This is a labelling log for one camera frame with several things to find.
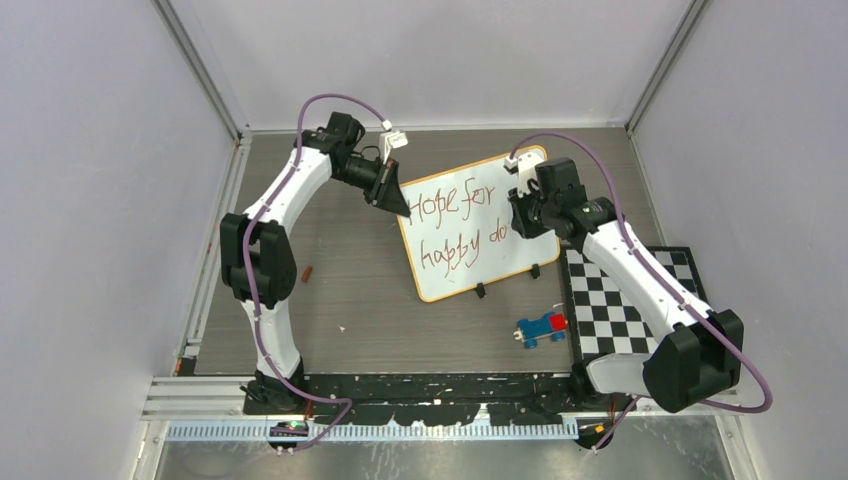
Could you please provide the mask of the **yellow framed whiteboard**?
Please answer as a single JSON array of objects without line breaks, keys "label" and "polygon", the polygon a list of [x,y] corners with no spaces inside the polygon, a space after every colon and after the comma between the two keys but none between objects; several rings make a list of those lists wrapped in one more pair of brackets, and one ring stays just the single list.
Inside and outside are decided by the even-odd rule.
[{"label": "yellow framed whiteboard", "polygon": [[398,223],[419,298],[439,301],[557,260],[554,233],[522,238],[508,192],[518,176],[506,153],[401,185],[410,208]]}]

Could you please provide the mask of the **brown marker cap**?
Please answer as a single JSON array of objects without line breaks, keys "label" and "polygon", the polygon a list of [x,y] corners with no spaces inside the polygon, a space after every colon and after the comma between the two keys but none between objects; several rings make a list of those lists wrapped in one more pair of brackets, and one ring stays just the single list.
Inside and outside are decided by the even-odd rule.
[{"label": "brown marker cap", "polygon": [[301,275],[301,282],[307,283],[309,281],[310,277],[311,277],[312,272],[313,272],[313,267],[311,265],[307,266],[304,269],[304,271]]}]

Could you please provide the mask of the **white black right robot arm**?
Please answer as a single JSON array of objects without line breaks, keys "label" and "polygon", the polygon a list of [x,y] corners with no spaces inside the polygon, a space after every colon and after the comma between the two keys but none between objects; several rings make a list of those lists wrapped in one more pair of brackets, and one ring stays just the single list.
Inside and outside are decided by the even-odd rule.
[{"label": "white black right robot arm", "polygon": [[657,343],[650,354],[599,353],[573,366],[571,397],[596,410],[611,394],[652,398],[676,413],[735,387],[744,325],[687,290],[620,221],[606,197],[589,199],[576,164],[535,153],[507,157],[511,227],[524,239],[553,232],[607,274]]}]

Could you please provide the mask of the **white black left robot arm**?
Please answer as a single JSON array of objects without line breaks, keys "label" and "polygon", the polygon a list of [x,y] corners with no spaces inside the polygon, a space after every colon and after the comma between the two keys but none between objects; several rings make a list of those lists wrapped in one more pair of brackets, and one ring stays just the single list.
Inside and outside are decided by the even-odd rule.
[{"label": "white black left robot arm", "polygon": [[256,372],[244,390],[261,406],[293,414],[310,397],[289,311],[299,272],[289,236],[308,202],[337,180],[359,189],[371,206],[410,214],[390,156],[407,145],[407,135],[389,121],[382,128],[377,155],[369,159],[357,149],[365,127],[349,114],[332,113],[325,126],[297,135],[285,166],[257,201],[219,223],[222,281],[248,315],[257,351]]}]

